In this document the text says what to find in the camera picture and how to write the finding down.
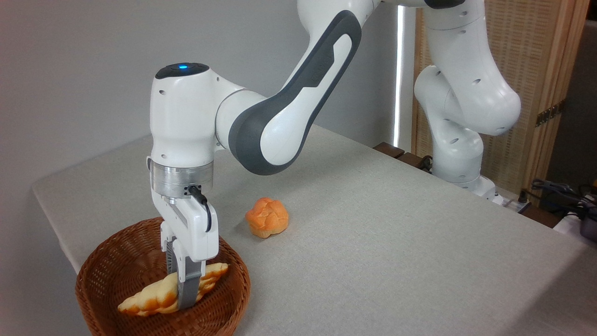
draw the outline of wicker basket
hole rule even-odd
[[[232,335],[247,309],[251,283],[240,256],[220,238],[211,262],[228,272],[192,308],[149,317],[116,309],[127,297],[166,276],[160,250],[162,218],[136,223],[108,238],[87,258],[77,277],[76,296],[93,335]]]

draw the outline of black cable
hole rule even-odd
[[[191,194],[197,202],[205,206],[205,210],[207,211],[207,230],[205,230],[205,232],[210,232],[211,211],[209,205],[207,205],[207,198],[201,193],[201,186],[197,187],[196,185],[193,185],[189,187],[189,194]]]
[[[536,198],[536,199],[538,199],[538,200],[540,200],[540,201],[542,201],[544,203],[547,203],[547,204],[549,204],[551,206],[557,207],[557,208],[559,208],[562,211],[567,211],[567,212],[575,213],[578,216],[578,218],[580,218],[580,219],[583,219],[584,217],[586,217],[589,214],[589,211],[584,206],[577,206],[577,207],[565,206],[565,205],[562,205],[562,204],[557,204],[557,203],[550,202],[550,201],[546,200],[545,198],[539,197],[539,196],[531,193],[528,190],[523,189],[522,191],[524,191],[525,193],[527,193],[529,196],[533,196],[534,198]]]

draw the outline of pastry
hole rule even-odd
[[[217,263],[205,267],[205,275],[199,281],[195,302],[209,293],[216,282],[228,271],[228,264]],[[178,308],[178,273],[171,273],[162,280],[143,288],[139,293],[118,305],[118,311],[132,316],[149,316],[157,313],[170,314]]]

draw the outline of wooden panel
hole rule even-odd
[[[554,37],[559,43],[552,49],[553,61],[550,63],[550,66],[553,64],[551,68],[553,76],[549,85],[546,83],[546,89],[542,95],[544,99],[546,97],[544,102],[547,106],[554,105],[566,97],[588,5],[589,0],[562,2],[561,21]],[[535,138],[538,141],[533,146],[537,146],[537,149],[534,151],[535,156],[529,156],[523,187],[529,187],[534,178],[546,178],[559,122],[560,116],[557,116],[535,129],[538,133]]]
[[[507,134],[482,135],[481,173],[513,193],[518,193],[531,175],[543,171],[540,164],[543,167],[549,162],[559,119],[538,128],[535,123],[539,113],[565,96],[580,39],[577,15],[583,6],[586,12],[587,5],[588,0],[485,1],[490,49],[502,75],[520,95],[522,111]],[[431,64],[422,10],[417,13],[416,34],[418,75]],[[418,103],[413,108],[413,152],[432,155],[424,111]]]

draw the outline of cable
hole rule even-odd
[[[207,205],[207,198],[201,193],[201,186],[197,187],[196,185],[193,185],[189,187],[189,193],[193,195],[197,202],[205,206],[205,210],[207,211],[207,230],[205,230],[205,232],[210,232],[211,211],[209,205]]]

